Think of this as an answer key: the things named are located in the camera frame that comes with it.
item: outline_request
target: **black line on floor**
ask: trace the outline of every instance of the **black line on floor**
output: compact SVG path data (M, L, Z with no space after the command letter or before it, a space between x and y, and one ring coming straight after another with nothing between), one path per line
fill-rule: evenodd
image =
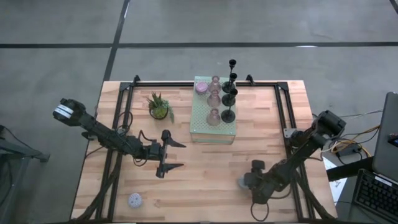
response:
M396 13L398 13L398 4L396 0L390 0L392 7L396 10Z
M227 48L227 47L398 47L398 42L197 42L121 43L120 49Z
M109 79L111 78L113 63L114 63L114 59L116 57L116 52L118 51L120 36L122 36L123 25L124 25L124 21L126 19L127 9L129 7L129 4L130 4L130 0L124 0L122 11L120 12L118 28L116 29L116 33L115 33L114 39L113 39L111 53L109 54L108 63L106 64L103 81L109 81Z
M0 49L90 49L111 48L112 44L0 44Z

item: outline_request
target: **concrete floor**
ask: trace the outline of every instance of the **concrete floor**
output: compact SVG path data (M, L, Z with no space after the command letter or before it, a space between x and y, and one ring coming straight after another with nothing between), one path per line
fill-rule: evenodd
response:
M111 43L123 0L0 2L0 44ZM121 42L398 41L388 0L131 1ZM87 141L80 128L52 118L61 98L94 112L109 49L0 49L0 124L51 153L32 161L15 223L68 220ZM111 80L191 80L223 75L238 61L240 79L305 80L312 111L338 115L381 109L397 91L395 47L119 49ZM348 120L347 133L375 126L381 114ZM374 152L375 140L365 146ZM332 155L328 159L340 164ZM346 158L355 161L356 156ZM340 200L350 201L354 180ZM344 205L339 216L347 218Z

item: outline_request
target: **pink glass vase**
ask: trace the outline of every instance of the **pink glass vase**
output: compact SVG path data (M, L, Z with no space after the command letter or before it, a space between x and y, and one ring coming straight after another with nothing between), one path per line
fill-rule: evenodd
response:
M221 123L221 117L218 114L218 109L211 109L210 113L207 115L206 121L211 126L217 126Z
M219 91L211 91L210 96L207 98L207 104L212 108L215 108L221 104L221 98L218 96Z
M218 92L220 92L221 91L220 78L218 76L213 76L211 78L211 83L209 84L209 87L207 89L209 90L210 93L213 90L217 90Z

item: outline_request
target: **wooden table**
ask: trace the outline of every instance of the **wooden table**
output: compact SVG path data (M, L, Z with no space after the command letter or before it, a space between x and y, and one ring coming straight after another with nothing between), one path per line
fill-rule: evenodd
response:
M104 82L101 91L97 118L108 127L112 126L119 84ZM312 113L304 82L288 81L288 84L297 126L307 129L312 122ZM152 90L161 91L162 96L170 101L175 113L174 124L168 118L158 121L148 114L146 97ZM236 97L237 135L232 145L191 142L192 91L192 87L134 88L131 109L134 119L129 134L137 136L142 129L148 138L160 140L162 130L169 129L173 138L187 148L169 147L167 162L185 165L171 170L164 179L158 179L155 170L159 162L148 161L143 167L136 167L131 156L124 156L114 222L254 222L250 214L250 192L240 189L237 179L250 171L253 159L265 161L268 170L286 158L275 91L269 87L239 88ZM88 152L98 146L97 142L91 142ZM72 217L79 216L98 193L105 157L106 150L102 149L86 159ZM324 164L309 159L305 166L311 190L328 212L336 216ZM276 192L274 196L285 195L288 189ZM127 204L132 193L142 195L140 208L133 209ZM105 200L105 211L108 210L109 195L110 190ZM307 214L302 192L300 198L304 214ZM292 194L283 200L269 200L269 208L268 222L297 220ZM254 206L254 214L258 218L264 217L265 206Z

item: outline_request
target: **small pot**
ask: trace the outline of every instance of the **small pot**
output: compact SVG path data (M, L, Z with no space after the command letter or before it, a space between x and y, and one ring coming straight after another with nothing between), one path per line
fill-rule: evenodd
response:
M165 119L166 117L167 117L167 114L169 113L169 109L168 108L166 108L166 114L164 114L164 116L162 117L162 118L156 118L154 115L153 115L153 110L152 109L149 109L149 114L150 114L150 116L151 117L153 117L153 118L155 118L155 119Z

